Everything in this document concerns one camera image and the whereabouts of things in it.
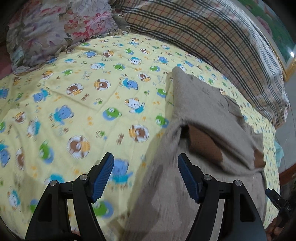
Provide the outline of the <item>person right hand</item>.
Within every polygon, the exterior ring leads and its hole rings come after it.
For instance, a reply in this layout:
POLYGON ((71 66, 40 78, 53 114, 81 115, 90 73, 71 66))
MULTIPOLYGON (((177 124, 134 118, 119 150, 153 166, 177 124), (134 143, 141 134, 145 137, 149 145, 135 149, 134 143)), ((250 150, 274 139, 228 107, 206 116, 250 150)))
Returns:
POLYGON ((272 241, 278 238, 281 231, 283 230, 283 227, 279 227, 279 224, 282 222, 281 217, 276 217, 266 228, 265 234, 267 241, 272 241))

